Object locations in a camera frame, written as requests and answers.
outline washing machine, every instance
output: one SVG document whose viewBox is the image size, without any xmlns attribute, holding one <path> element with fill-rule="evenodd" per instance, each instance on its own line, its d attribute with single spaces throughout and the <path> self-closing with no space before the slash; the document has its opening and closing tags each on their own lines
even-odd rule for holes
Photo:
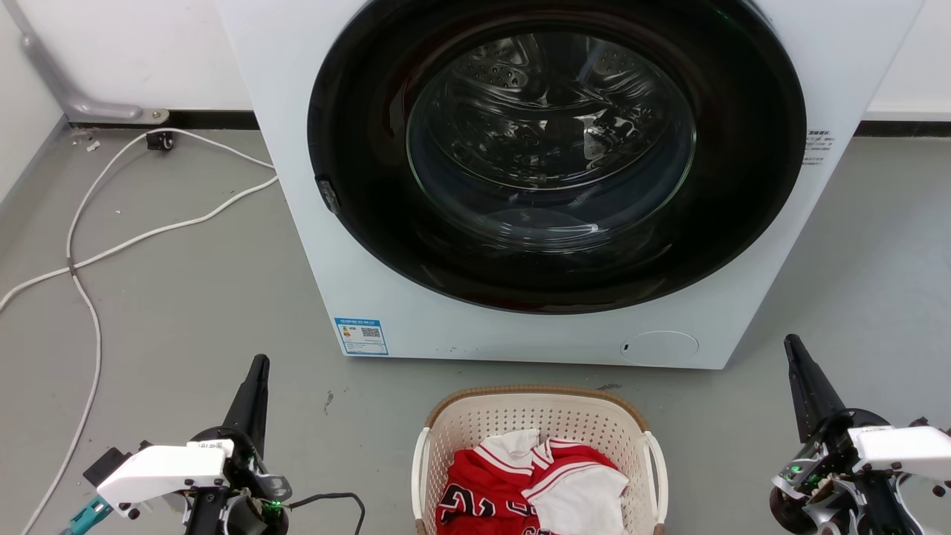
<svg viewBox="0 0 951 535">
<path fill-rule="evenodd" d="M 344 355 L 717 369 L 920 5 L 219 9 Z"/>
</svg>

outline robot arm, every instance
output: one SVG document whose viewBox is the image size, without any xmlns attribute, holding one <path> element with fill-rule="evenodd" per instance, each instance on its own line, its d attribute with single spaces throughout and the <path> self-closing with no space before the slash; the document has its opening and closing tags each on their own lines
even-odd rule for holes
<svg viewBox="0 0 951 535">
<path fill-rule="evenodd" d="M 951 436 L 924 419 L 895 428 L 846 408 L 795 334 L 786 337 L 786 357 L 804 447 L 772 480 L 777 522 L 804 535 L 923 535 L 901 485 L 912 475 L 951 484 Z"/>
<path fill-rule="evenodd" d="M 185 446 L 143 442 L 135 454 L 111 448 L 84 473 L 98 496 L 70 522 L 82 535 L 115 510 L 135 520 L 148 501 L 184 503 L 187 535 L 282 535 L 287 479 L 264 468 L 269 361 L 257 355 L 221 426 Z"/>
</svg>

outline laundry basket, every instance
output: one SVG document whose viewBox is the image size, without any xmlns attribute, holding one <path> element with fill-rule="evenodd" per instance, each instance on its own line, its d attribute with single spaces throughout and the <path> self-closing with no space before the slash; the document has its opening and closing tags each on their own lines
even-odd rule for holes
<svg viewBox="0 0 951 535">
<path fill-rule="evenodd" d="M 456 451 L 493 435 L 538 429 L 585 442 L 604 453 L 631 482 L 621 495 L 630 535 L 662 535 L 667 517 L 667 467 L 648 424 L 623 399 L 563 386 L 495 386 L 460 390 L 433 409 L 413 454 L 413 514 L 418 535 L 436 535 L 436 506 Z"/>
</svg>

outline gray floor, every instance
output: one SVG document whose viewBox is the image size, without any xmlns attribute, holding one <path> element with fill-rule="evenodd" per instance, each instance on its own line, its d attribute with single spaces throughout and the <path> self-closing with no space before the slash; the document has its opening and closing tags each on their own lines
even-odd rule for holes
<svg viewBox="0 0 951 535">
<path fill-rule="evenodd" d="M 0 218 L 0 293 L 64 264 L 88 185 L 133 133 L 65 139 Z M 266 158 L 259 134 L 211 136 Z M 278 187 L 203 225 L 82 270 L 102 318 L 100 393 L 66 479 L 33 533 L 57 533 L 93 491 L 82 471 L 107 447 L 180 444 L 223 417 L 252 355 L 273 359 L 266 460 L 299 496 L 357 492 L 363 533 L 414 533 L 409 469 L 418 431 L 468 386 L 622 387 L 665 449 L 669 533 L 779 534 L 769 478 L 797 450 L 782 338 L 798 332 L 846 403 L 905 425 L 951 425 L 951 145 L 860 139 L 845 159 L 728 368 L 720 372 L 504 363 L 388 361 L 340 355 Z M 132 151 L 80 222 L 85 259 L 129 237 L 202 215 L 269 178 L 266 169 L 182 140 Z M 27 290 L 0 314 L 0 501 L 17 532 L 72 436 L 93 370 L 86 307 L 68 277 Z M 324 412 L 328 393 L 333 401 Z M 928 487 L 912 505 L 951 525 Z M 349 534 L 356 508 L 296 512 L 291 533 Z M 167 510 L 94 533 L 180 533 Z"/>
</svg>

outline washing machine label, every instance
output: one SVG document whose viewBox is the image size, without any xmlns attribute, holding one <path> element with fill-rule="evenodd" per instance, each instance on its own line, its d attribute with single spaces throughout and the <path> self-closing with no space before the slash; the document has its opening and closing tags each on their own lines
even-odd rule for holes
<svg viewBox="0 0 951 535">
<path fill-rule="evenodd" d="M 810 129 L 805 133 L 804 166 L 820 166 L 825 162 L 835 137 L 829 130 Z"/>
<path fill-rule="evenodd" d="M 379 320 L 334 318 L 337 332 L 348 355 L 389 355 Z"/>
</svg>

